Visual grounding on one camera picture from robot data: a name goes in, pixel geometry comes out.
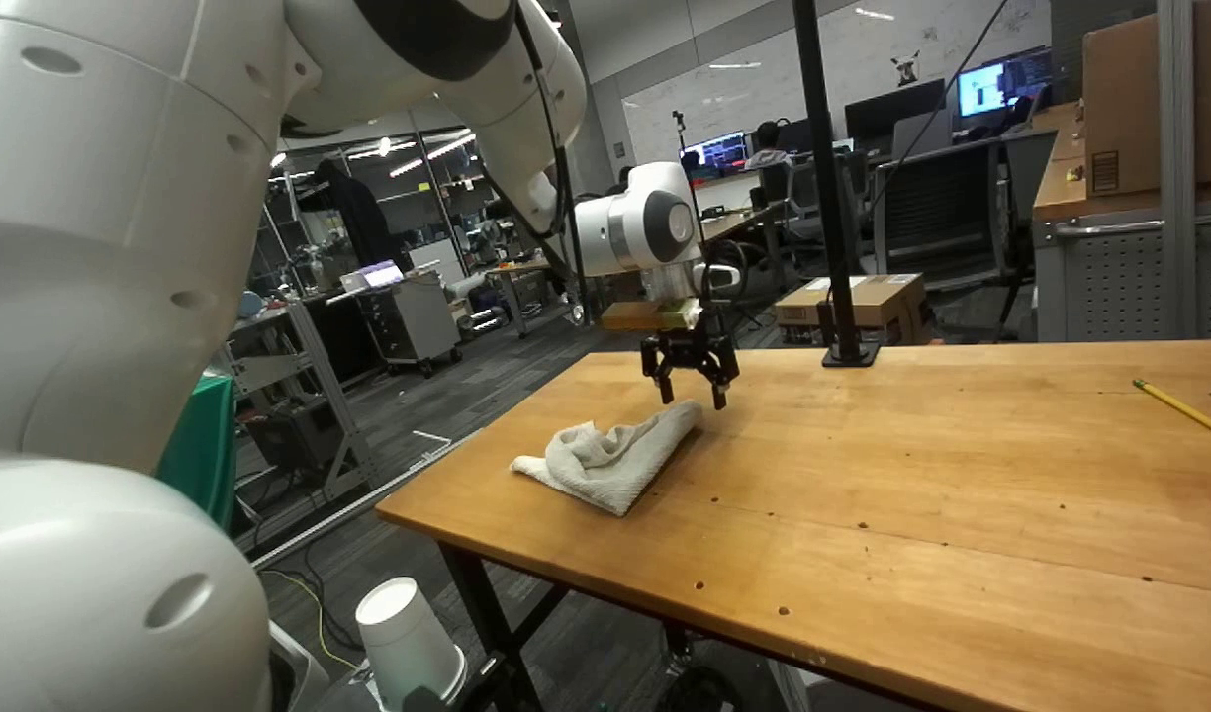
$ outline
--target cardboard box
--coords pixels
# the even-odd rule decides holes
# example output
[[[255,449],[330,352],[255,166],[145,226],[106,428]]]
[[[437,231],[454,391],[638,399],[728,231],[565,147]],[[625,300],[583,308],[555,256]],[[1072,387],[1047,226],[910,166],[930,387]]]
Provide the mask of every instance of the cardboard box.
[[[1161,24],[1084,35],[1084,147],[1092,197],[1161,190]],[[1211,0],[1195,0],[1195,173],[1211,188]]]

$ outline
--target wooden table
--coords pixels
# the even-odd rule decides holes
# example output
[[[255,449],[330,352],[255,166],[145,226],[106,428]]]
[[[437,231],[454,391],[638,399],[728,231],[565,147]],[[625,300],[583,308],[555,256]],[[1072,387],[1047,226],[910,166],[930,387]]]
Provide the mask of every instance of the wooden table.
[[[1211,344],[741,352],[728,406],[609,517],[511,474],[657,406],[638,356],[595,352],[379,516],[945,710],[1211,710],[1211,432],[1131,379],[1211,410]]]
[[[1084,166],[1084,122],[1082,105],[1062,105],[1032,119],[1032,126],[1051,126],[1051,152],[1038,188],[1032,215],[1038,222],[1084,222],[1084,218],[1161,218],[1161,190],[1153,194],[1115,194],[1092,197],[1090,194],[1090,166]]]
[[[612,300],[602,313],[602,331],[631,331],[631,338],[653,338],[653,331],[679,331],[698,329],[700,305],[653,305],[653,300]]]
[[[885,339],[917,344],[923,331],[923,272],[852,279],[856,329],[885,331]],[[770,305],[785,331],[821,329],[821,305],[830,305],[830,281],[817,279]]]

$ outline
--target white cloth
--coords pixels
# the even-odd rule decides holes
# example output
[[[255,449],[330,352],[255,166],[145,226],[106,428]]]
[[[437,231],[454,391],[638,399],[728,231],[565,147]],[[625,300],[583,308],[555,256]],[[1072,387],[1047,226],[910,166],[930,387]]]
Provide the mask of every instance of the white cloth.
[[[541,461],[518,455],[513,471],[623,517],[698,420],[698,402],[668,402],[638,428],[579,422],[559,432]]]

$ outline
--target green panel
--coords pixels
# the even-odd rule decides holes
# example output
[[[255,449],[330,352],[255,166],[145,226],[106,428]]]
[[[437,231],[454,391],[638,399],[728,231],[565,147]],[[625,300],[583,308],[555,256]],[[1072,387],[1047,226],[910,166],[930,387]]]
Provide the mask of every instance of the green panel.
[[[234,406],[234,377],[203,373],[158,467],[161,483],[195,497],[223,529],[234,516],[239,480]]]

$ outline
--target ceiling light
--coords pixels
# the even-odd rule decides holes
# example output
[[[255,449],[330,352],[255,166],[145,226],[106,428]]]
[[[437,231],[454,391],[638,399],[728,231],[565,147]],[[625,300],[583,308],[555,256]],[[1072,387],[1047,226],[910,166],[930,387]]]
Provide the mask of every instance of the ceiling light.
[[[863,6],[856,6],[856,17],[896,24],[896,17],[890,17],[890,12],[875,12],[875,10],[863,10]]]
[[[421,157],[405,161],[392,169],[392,178],[421,169]]]
[[[459,147],[466,147],[466,141],[474,141],[474,132],[466,132],[462,137],[454,137],[454,141],[447,141],[447,147],[437,147],[429,157],[442,157],[442,155],[451,155],[451,152],[459,152]]]
[[[425,141],[459,141],[459,137],[474,137],[474,132],[429,136]]]
[[[708,72],[753,72],[761,66],[756,60],[753,64],[708,64]]]

